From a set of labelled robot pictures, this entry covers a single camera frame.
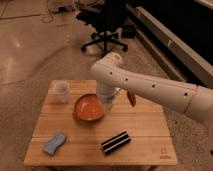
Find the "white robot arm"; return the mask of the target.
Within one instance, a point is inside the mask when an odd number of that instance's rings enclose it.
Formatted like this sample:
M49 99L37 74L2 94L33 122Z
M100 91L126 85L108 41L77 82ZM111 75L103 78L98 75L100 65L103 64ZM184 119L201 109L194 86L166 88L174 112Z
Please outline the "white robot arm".
M119 87L213 127L213 89L130 72L121 68L122 63L122 57L111 52L91 66L100 96Z

